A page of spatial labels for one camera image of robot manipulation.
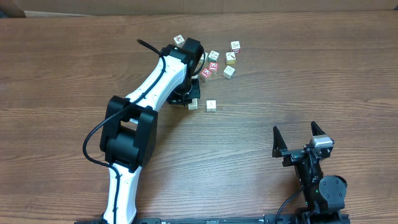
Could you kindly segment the giraffe picture block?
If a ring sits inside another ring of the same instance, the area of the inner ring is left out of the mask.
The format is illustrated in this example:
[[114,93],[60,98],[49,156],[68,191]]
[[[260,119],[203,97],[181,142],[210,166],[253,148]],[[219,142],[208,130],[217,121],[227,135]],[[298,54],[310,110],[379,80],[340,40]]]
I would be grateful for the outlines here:
[[207,100],[206,101],[206,111],[207,112],[215,112],[216,111],[216,100]]

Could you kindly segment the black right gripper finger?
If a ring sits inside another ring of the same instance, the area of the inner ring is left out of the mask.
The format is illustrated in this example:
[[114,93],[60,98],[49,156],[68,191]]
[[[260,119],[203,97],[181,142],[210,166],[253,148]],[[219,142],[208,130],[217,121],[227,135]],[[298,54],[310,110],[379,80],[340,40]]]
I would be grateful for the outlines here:
[[311,122],[312,136],[325,135],[325,132],[319,127],[319,125],[315,122]]
[[274,143],[273,143],[272,152],[285,152],[288,150],[285,141],[277,126],[273,127],[273,138],[274,138]]

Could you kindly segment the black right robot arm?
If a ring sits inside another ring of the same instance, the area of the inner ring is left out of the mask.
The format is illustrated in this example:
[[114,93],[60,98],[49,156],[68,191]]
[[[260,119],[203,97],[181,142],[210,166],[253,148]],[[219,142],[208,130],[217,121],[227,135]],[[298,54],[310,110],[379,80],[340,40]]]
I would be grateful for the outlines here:
[[[312,138],[302,149],[289,150],[278,127],[273,127],[272,156],[283,158],[284,167],[295,167],[300,189],[292,194],[278,209],[274,223],[284,221],[311,224],[349,224],[345,208],[347,181],[338,175],[325,176],[320,162],[331,156],[334,140],[316,122],[311,122]],[[303,194],[306,206],[296,209],[290,218],[281,217],[284,207],[299,194]]]

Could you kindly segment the line drawing wooden block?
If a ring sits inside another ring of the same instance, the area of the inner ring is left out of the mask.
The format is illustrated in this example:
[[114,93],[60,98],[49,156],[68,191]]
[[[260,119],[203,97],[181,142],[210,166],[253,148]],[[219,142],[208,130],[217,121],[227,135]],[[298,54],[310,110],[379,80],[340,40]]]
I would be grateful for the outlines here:
[[188,104],[189,110],[197,110],[198,109],[198,99],[194,98],[191,103]]

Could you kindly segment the hammer picture yellow block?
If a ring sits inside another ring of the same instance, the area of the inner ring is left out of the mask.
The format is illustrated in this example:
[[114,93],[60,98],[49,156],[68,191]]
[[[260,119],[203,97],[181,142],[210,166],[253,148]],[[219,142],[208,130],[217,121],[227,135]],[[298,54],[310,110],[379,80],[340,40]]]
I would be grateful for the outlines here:
[[226,64],[231,65],[236,63],[236,55],[234,52],[226,52]]

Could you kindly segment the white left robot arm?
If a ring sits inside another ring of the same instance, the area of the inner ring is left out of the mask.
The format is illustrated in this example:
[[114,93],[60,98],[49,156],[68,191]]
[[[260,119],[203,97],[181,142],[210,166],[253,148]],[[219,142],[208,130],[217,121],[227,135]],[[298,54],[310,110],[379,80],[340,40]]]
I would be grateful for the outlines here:
[[138,89],[108,102],[99,147],[110,185],[101,223],[134,221],[139,176],[155,149],[159,110],[164,103],[188,105],[200,98],[196,68],[204,53],[195,39],[181,47],[169,44],[158,51],[158,64]]

